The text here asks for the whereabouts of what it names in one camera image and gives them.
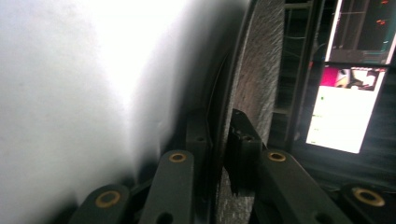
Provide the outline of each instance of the round fitting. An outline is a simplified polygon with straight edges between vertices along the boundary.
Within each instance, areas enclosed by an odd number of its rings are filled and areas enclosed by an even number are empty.
[[[120,198],[121,196],[117,191],[109,190],[101,193],[99,197],[96,198],[95,204],[100,208],[108,208],[118,203]]]
[[[187,156],[184,155],[183,153],[174,153],[169,157],[169,161],[172,162],[183,162],[184,160],[187,159]]]
[[[353,195],[362,203],[367,203],[371,206],[381,207],[385,205],[385,200],[378,193],[362,188],[352,189]]]
[[[286,157],[282,153],[279,152],[268,152],[268,159],[271,161],[285,161]]]

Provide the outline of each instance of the display screen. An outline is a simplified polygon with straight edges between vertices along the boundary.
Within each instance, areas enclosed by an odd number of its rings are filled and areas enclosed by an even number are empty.
[[[395,37],[396,1],[339,0],[325,61],[390,64]]]
[[[325,65],[306,143],[359,153],[385,73]]]

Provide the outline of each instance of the gray textured panel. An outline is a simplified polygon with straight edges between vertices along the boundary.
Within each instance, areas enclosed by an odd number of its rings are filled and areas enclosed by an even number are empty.
[[[242,52],[233,107],[244,111],[266,142],[276,98],[283,40],[284,1],[260,0]],[[253,198],[236,198],[223,170],[218,195],[218,223],[248,223]]]

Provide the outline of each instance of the circular rim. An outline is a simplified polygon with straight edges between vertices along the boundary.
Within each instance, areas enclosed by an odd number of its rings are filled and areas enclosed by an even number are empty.
[[[114,196],[114,199],[108,201],[108,202],[104,202],[103,198],[106,197],[107,195],[112,194]],[[121,196],[120,194],[115,191],[115,190],[109,190],[106,192],[101,193],[95,200],[95,204],[97,207],[100,208],[108,208],[113,206],[114,204],[118,203],[120,200]]]
[[[169,157],[169,161],[172,161],[172,162],[183,162],[186,159],[187,159],[187,156],[185,154],[179,153],[179,152],[174,153]]]
[[[270,159],[271,161],[285,161],[286,156],[279,152],[268,152],[268,159]]]
[[[381,207],[385,205],[385,200],[379,195],[378,193],[369,190],[369,189],[362,189],[362,188],[354,188],[352,189],[353,195],[362,203],[370,204],[371,206]],[[367,199],[362,196],[363,193],[370,194],[373,199]]]

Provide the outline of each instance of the black metal arm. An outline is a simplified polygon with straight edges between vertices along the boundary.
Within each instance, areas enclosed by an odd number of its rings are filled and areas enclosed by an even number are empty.
[[[165,153],[152,181],[97,189],[69,223],[210,223],[211,144],[203,111],[190,115],[186,130],[186,150]],[[227,148],[233,193],[255,195],[251,224],[396,223],[394,198],[360,184],[330,195],[289,153],[268,150],[242,111],[233,111]]]

